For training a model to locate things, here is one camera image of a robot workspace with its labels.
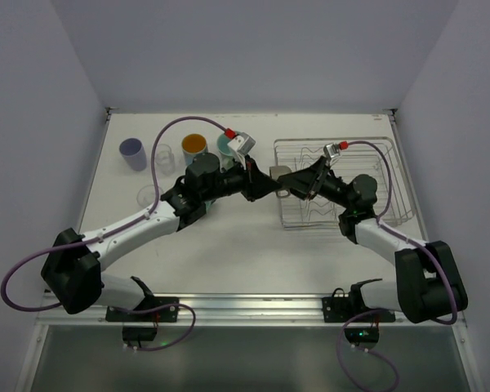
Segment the blue cup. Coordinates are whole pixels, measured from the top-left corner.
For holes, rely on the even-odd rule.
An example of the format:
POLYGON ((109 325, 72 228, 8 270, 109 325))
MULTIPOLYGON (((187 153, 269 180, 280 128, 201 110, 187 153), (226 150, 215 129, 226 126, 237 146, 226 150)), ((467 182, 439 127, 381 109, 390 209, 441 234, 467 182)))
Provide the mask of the blue cup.
POLYGON ((208 151, 207 140, 200 134, 189 134, 182 140, 181 148, 185 164, 189 166, 198 155, 208 151))

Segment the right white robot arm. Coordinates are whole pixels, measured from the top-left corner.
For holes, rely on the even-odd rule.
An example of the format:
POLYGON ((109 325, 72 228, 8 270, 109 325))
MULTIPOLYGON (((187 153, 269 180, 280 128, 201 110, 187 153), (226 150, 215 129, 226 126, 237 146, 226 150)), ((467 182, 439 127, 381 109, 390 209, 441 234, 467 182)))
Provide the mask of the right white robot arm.
POLYGON ((367 174, 345 183, 324 158, 278 182, 299 199, 316 196, 343 207, 341 234, 375 252, 395 271, 392 280, 369 279, 350 287, 344 308, 352 315, 383 309, 403 313, 412 323, 454 323, 468 307, 468 296, 452 250, 443 241, 424 242, 388 226, 374 211, 377 182, 367 174))

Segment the purple plastic cup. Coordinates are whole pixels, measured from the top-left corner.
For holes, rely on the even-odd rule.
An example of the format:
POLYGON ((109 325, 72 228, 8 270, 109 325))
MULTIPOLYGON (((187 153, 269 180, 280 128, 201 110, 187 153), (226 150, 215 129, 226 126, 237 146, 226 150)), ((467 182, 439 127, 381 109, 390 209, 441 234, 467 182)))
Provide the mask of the purple plastic cup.
POLYGON ((118 148, 126 164, 135 172, 142 172, 147 167, 145 148, 137 138, 125 139, 118 148))

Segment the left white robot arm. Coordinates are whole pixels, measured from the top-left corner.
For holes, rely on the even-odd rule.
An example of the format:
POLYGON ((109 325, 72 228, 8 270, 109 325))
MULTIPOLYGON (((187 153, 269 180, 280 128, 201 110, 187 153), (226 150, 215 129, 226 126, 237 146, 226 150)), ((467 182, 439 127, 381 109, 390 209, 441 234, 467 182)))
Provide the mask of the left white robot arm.
POLYGON ((92 305, 145 314, 154 307, 154 294, 139 278, 107 274, 114 262, 156 238, 192 225, 218 198, 241 194, 254 202, 280 187, 250 157, 223 171, 216 155, 201 154, 157 204, 97 231, 77 234, 67 229, 60 233, 58 249, 48 256, 42 278, 68 314, 92 305))

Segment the clear plastic cup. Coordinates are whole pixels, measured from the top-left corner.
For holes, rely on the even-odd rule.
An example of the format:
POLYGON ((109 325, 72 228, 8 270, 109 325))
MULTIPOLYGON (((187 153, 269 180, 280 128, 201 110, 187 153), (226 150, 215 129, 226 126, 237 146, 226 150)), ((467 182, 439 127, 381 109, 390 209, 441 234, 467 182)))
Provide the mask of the clear plastic cup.
POLYGON ((158 144, 155 150, 154 164, 157 171, 164 176, 170 176, 175 172, 176 160, 169 145, 158 144))
POLYGON ((158 187, 158 190, 156 190, 153 184, 146 185, 136 195, 136 201, 142 208, 152 207, 156 202, 156 196, 160 197, 162 193, 163 190, 161 187, 158 187))

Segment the beige cup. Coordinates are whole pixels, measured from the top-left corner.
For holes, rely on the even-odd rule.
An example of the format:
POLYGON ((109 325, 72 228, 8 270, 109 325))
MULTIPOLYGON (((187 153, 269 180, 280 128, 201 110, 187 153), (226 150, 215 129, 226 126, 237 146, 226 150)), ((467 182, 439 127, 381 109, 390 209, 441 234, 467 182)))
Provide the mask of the beige cup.
MULTIPOLYGON (((290 174, 292 169, 288 166, 271 166, 269 168, 269 175, 273 180, 278 180, 280 176, 290 174)), ((288 198, 290 192, 285 188, 280 188, 275 191, 276 197, 279 199, 288 198)))

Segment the large green cup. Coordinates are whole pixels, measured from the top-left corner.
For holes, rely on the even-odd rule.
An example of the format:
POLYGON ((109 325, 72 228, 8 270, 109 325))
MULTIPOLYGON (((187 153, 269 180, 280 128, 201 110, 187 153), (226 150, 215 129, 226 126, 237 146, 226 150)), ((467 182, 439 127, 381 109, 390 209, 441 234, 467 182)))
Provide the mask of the large green cup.
POLYGON ((216 147, 220 155, 220 165, 223 170, 228 171, 231 167, 236 164, 240 164, 239 160, 235 159, 228 143, 231 139, 225 134, 219 135, 216 141, 216 147))

